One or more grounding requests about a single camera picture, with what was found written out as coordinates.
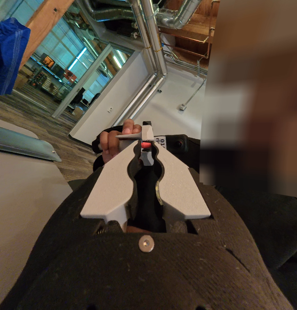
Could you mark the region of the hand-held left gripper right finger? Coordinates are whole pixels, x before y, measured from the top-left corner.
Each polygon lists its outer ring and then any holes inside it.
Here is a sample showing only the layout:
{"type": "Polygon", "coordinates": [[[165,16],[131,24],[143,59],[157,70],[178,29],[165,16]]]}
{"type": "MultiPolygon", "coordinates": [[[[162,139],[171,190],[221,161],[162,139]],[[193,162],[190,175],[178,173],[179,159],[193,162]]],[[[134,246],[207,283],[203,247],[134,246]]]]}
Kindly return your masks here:
{"type": "Polygon", "coordinates": [[[162,167],[157,195],[164,220],[203,219],[211,216],[189,168],[159,143],[154,143],[155,159],[162,167]]]}

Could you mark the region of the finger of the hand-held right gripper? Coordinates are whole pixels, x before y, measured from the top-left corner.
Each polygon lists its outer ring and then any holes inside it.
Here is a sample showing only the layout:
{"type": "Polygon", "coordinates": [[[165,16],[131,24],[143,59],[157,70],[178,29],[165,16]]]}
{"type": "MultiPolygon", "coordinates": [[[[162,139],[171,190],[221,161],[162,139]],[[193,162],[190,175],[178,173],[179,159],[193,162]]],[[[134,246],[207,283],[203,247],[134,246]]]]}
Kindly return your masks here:
{"type": "Polygon", "coordinates": [[[140,144],[142,144],[142,132],[136,134],[121,134],[117,135],[116,138],[119,139],[119,152],[128,148],[135,141],[140,141],[140,144]]]}
{"type": "MultiPolygon", "coordinates": [[[[142,142],[151,142],[153,146],[154,135],[152,124],[150,121],[143,121],[142,124],[142,142]]],[[[140,159],[144,166],[152,166],[154,164],[154,159],[152,157],[152,146],[150,149],[141,149],[140,159]]]]}

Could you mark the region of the blue cloth bag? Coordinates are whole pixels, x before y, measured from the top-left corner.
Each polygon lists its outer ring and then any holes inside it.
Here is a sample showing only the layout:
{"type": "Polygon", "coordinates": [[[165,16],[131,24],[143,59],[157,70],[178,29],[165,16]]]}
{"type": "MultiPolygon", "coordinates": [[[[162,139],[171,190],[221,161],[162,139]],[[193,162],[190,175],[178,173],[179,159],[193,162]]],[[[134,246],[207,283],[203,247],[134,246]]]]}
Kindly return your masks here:
{"type": "Polygon", "coordinates": [[[30,29],[16,18],[0,21],[0,96],[12,92],[29,37],[30,29]]]}

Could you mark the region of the black jacket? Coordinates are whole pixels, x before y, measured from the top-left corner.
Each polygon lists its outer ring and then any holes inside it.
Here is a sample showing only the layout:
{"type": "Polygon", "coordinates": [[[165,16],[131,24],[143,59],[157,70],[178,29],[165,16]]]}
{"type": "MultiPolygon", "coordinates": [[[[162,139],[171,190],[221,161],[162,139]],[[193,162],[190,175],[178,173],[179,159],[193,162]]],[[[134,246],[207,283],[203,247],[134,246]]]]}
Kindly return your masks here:
{"type": "Polygon", "coordinates": [[[213,171],[201,193],[226,249],[248,271],[264,271],[297,309],[297,197],[268,189],[266,149],[201,148],[187,138],[186,163],[213,171]]]}

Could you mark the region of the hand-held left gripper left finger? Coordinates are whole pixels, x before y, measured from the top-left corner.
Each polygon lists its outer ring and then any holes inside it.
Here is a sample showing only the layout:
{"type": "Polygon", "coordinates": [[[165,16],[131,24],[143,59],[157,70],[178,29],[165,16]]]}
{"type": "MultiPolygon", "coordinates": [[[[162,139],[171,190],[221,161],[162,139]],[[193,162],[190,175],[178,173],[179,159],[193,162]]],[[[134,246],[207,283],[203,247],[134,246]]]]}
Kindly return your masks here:
{"type": "Polygon", "coordinates": [[[138,209],[135,175],[141,169],[141,141],[133,141],[101,169],[80,213],[82,218],[117,221],[123,231],[138,209]]]}

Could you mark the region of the wooden ceiling beam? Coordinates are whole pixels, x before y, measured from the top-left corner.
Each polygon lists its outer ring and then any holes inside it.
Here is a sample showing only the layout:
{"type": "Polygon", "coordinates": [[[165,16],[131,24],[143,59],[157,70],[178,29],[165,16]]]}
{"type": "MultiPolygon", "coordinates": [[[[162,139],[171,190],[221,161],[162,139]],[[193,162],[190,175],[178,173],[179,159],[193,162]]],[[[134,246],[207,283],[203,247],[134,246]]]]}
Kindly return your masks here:
{"type": "Polygon", "coordinates": [[[21,70],[73,2],[73,0],[44,0],[40,4],[26,23],[26,27],[30,29],[30,37],[19,70],[21,70]]]}

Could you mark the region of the person's right hand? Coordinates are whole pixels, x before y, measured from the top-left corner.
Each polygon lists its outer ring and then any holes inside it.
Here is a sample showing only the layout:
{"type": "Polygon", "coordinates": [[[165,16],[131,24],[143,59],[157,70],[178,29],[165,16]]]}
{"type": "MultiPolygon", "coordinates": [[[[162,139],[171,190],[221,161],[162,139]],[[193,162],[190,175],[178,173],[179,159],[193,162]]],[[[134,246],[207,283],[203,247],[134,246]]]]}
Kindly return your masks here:
{"type": "Polygon", "coordinates": [[[137,134],[142,130],[141,125],[135,124],[133,120],[127,119],[123,123],[123,129],[121,132],[112,130],[109,133],[106,131],[100,134],[100,145],[102,148],[102,158],[104,164],[113,159],[119,154],[119,139],[117,135],[137,134]]]}

